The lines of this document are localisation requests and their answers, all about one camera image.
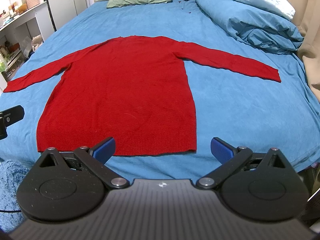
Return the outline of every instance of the sweater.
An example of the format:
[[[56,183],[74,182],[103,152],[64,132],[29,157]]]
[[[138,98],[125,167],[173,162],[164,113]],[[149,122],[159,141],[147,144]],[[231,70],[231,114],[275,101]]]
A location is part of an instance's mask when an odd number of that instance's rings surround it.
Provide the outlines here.
[[[39,152],[73,151],[106,137],[115,155],[196,150],[196,109],[183,59],[281,82],[256,60],[167,37],[130,36],[71,53],[8,83],[22,90],[64,71],[39,119]]]

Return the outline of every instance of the beige curtain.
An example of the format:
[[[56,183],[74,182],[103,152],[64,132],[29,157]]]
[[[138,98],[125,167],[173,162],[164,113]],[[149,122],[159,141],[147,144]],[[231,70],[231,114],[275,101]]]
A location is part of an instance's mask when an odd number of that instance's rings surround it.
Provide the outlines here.
[[[320,0],[288,0],[296,13],[292,22],[304,36],[298,56],[306,69],[308,85],[320,101]]]

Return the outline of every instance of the silver bolt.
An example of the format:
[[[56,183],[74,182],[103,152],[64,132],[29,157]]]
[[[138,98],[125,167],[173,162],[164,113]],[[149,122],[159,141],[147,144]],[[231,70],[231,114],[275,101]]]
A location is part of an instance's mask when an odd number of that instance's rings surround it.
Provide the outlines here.
[[[123,186],[127,183],[127,180],[125,178],[114,178],[111,180],[111,184],[114,186]]]
[[[211,186],[214,184],[214,179],[204,177],[204,178],[199,179],[199,183],[202,186]]]

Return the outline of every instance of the desk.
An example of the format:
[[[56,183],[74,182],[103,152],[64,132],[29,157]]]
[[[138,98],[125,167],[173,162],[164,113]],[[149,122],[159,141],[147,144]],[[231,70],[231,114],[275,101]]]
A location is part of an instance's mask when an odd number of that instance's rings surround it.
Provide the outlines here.
[[[21,46],[21,42],[25,37],[29,37],[29,31],[25,23],[33,18],[36,18],[40,33],[45,41],[52,33],[54,33],[47,2],[42,2],[34,6],[2,27],[0,29],[0,38],[6,36],[7,41],[11,44],[16,44],[18,42]]]

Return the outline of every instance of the white logo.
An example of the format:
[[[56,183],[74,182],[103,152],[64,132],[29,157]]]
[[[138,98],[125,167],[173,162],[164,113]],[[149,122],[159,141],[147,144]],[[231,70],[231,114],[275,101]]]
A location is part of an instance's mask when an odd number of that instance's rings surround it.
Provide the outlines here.
[[[168,184],[166,184],[165,182],[161,182],[161,183],[159,183],[158,185],[159,185],[159,187],[164,188],[164,187],[166,187]]]

